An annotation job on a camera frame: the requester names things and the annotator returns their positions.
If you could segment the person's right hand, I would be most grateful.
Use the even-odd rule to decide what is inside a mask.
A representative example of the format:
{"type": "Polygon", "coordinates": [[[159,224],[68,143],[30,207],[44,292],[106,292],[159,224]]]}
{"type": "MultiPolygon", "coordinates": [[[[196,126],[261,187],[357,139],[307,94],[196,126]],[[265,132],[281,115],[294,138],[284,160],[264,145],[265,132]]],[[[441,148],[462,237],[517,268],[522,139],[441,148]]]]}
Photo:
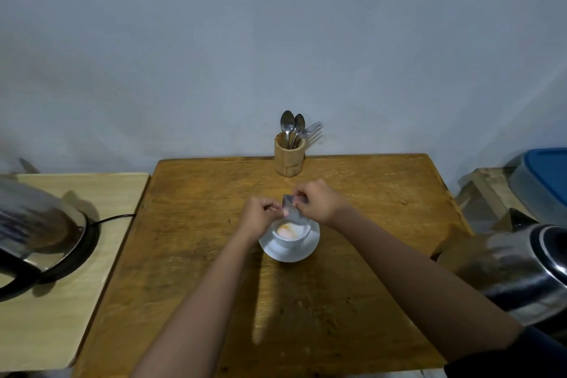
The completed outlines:
{"type": "Polygon", "coordinates": [[[316,184],[316,213],[304,214],[305,217],[308,217],[319,224],[337,229],[342,223],[344,223],[345,219],[349,215],[355,212],[346,199],[327,185],[323,179],[307,181],[304,183],[316,184]]]}

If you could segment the person's left hand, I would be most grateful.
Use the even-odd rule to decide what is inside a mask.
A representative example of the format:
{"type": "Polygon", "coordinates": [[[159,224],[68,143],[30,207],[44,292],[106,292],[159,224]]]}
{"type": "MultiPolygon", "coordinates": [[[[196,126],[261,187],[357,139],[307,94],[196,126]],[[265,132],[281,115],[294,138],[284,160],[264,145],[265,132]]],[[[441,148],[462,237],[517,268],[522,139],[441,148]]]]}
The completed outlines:
{"type": "Polygon", "coordinates": [[[259,196],[252,196],[246,201],[237,226],[237,238],[249,244],[258,241],[275,221],[280,220],[262,218],[257,197],[259,196]]]}

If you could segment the silver sachet packet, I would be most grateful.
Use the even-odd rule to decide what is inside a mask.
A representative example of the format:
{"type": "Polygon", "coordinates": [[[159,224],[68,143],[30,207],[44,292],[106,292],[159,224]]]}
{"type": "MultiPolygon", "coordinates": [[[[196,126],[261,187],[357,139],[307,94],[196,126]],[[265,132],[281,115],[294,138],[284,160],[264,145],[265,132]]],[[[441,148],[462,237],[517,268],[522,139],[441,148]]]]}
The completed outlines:
{"type": "Polygon", "coordinates": [[[286,213],[286,219],[296,225],[307,225],[309,223],[309,218],[305,217],[301,210],[295,205],[296,196],[291,194],[284,194],[282,197],[282,208],[286,213]]]}

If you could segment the person's left forearm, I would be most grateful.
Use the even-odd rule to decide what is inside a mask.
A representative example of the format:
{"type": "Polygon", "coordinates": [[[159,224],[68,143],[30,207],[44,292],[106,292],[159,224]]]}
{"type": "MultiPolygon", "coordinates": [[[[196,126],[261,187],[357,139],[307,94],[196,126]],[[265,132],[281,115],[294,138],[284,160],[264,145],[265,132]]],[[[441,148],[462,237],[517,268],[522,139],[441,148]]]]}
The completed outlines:
{"type": "Polygon", "coordinates": [[[212,378],[251,247],[266,229],[239,228],[180,303],[130,378],[212,378]]]}

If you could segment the person's right forearm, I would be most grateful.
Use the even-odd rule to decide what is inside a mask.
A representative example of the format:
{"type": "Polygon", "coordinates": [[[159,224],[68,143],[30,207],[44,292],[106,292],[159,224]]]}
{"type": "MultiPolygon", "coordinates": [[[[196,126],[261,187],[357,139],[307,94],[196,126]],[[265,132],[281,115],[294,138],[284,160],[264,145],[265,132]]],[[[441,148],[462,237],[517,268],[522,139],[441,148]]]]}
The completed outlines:
{"type": "Polygon", "coordinates": [[[524,332],[517,320],[456,275],[350,205],[321,222],[346,238],[409,319],[448,362],[505,350],[524,332]]]}

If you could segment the white cup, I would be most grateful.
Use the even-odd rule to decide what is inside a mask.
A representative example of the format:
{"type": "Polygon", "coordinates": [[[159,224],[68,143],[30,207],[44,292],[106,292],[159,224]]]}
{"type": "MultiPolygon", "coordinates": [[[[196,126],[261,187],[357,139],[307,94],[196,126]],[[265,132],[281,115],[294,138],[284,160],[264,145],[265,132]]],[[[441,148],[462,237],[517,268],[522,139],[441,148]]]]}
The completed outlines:
{"type": "Polygon", "coordinates": [[[275,221],[270,226],[271,235],[276,246],[286,249],[300,247],[311,231],[311,223],[298,223],[284,218],[275,221]]]}

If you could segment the wooden cutlery holder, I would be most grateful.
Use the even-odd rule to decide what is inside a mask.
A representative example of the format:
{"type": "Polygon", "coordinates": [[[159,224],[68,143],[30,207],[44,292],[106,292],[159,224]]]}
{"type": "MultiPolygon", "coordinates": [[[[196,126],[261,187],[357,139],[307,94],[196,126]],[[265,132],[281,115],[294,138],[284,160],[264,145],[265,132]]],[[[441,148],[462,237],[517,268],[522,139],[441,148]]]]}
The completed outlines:
{"type": "Polygon", "coordinates": [[[299,145],[293,149],[284,148],[286,143],[284,132],[274,138],[274,169],[279,175],[292,178],[303,170],[307,142],[306,139],[301,139],[299,145]]]}

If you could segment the white saucer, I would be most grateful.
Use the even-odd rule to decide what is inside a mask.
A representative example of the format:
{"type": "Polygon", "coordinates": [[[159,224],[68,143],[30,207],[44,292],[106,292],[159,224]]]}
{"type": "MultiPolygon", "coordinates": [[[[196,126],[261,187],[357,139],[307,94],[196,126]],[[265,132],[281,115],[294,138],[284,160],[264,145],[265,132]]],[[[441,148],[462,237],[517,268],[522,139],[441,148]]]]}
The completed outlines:
{"type": "Polygon", "coordinates": [[[311,223],[311,231],[300,247],[286,249],[276,246],[269,227],[265,235],[259,239],[262,250],[270,258],[279,262],[294,263],[306,259],[315,252],[320,240],[320,225],[313,220],[309,222],[311,223]]]}

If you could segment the metal fork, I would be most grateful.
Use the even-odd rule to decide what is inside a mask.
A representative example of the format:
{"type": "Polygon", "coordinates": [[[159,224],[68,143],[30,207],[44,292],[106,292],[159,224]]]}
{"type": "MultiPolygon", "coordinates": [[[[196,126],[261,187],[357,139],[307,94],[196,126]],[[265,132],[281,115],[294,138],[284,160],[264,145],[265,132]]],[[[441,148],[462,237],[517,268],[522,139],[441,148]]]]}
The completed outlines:
{"type": "Polygon", "coordinates": [[[317,132],[319,132],[322,128],[323,128],[323,124],[322,122],[318,122],[315,124],[312,124],[306,128],[304,128],[297,136],[298,140],[301,139],[307,139],[309,136],[316,134],[317,132]]]}

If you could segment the small metal spoon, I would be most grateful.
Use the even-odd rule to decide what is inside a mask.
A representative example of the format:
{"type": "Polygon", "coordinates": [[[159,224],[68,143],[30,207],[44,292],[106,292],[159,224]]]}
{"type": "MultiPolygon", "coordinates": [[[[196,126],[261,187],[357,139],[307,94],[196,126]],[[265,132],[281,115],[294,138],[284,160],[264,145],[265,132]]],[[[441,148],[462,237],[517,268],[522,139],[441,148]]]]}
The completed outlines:
{"type": "Polygon", "coordinates": [[[295,124],[293,129],[293,139],[290,140],[290,149],[294,149],[298,146],[299,142],[301,141],[301,134],[303,133],[304,129],[306,128],[306,121],[302,114],[297,114],[294,118],[295,124]]]}

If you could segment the large metal spoon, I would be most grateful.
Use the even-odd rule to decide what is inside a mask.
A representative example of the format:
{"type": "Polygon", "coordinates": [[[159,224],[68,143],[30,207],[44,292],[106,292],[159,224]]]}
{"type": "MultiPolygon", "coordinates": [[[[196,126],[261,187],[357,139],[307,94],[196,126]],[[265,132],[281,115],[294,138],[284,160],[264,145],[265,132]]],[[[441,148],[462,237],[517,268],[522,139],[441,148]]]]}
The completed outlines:
{"type": "Polygon", "coordinates": [[[282,147],[285,149],[290,149],[290,134],[294,132],[295,129],[295,116],[290,110],[283,112],[280,118],[281,131],[285,134],[285,140],[282,147]]]}

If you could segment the brown wooden table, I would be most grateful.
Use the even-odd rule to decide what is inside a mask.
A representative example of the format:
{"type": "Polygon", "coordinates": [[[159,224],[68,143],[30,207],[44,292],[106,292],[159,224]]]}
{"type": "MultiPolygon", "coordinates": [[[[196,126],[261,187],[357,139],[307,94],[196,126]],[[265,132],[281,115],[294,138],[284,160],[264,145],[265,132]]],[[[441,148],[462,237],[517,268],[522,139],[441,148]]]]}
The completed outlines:
{"type": "MultiPolygon", "coordinates": [[[[271,157],[161,160],[74,377],[126,378],[226,245],[245,200],[280,199],[318,178],[427,256],[470,235],[427,154],[307,157],[295,178],[279,176],[271,157]]],[[[346,376],[444,363],[350,243],[322,227],[315,252],[296,263],[252,249],[216,375],[346,376]]]]}

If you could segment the black kettle base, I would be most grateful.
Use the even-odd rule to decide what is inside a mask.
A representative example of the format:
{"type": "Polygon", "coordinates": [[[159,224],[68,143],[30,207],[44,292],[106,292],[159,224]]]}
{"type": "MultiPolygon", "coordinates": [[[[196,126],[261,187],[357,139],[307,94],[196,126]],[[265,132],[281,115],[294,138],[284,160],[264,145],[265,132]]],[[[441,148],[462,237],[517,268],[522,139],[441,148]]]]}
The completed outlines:
{"type": "Polygon", "coordinates": [[[90,258],[99,242],[100,229],[92,218],[84,216],[86,225],[77,245],[58,264],[43,272],[36,282],[37,285],[54,283],[69,276],[90,258]]]}

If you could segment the light wooden side table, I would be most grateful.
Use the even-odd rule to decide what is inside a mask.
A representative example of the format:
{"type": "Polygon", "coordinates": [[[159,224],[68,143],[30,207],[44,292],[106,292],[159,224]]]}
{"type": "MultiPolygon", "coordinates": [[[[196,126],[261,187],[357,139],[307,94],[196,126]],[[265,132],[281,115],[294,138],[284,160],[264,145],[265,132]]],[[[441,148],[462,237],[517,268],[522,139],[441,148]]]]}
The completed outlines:
{"type": "MultiPolygon", "coordinates": [[[[12,179],[75,205],[95,221],[134,214],[147,173],[17,174],[12,179]]],[[[71,275],[0,303],[0,375],[72,365],[133,221],[101,224],[90,258],[71,275]]]]}

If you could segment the stainless steel electric kettle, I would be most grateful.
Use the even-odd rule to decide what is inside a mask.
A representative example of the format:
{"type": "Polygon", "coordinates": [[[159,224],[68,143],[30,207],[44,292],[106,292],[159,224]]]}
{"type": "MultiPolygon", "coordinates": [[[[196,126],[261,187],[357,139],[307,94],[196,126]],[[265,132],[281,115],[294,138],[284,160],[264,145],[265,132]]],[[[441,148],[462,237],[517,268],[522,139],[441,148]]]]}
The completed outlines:
{"type": "Polygon", "coordinates": [[[0,302],[37,285],[40,275],[74,248],[87,215],[62,199],[15,179],[0,177],[0,302]]]}

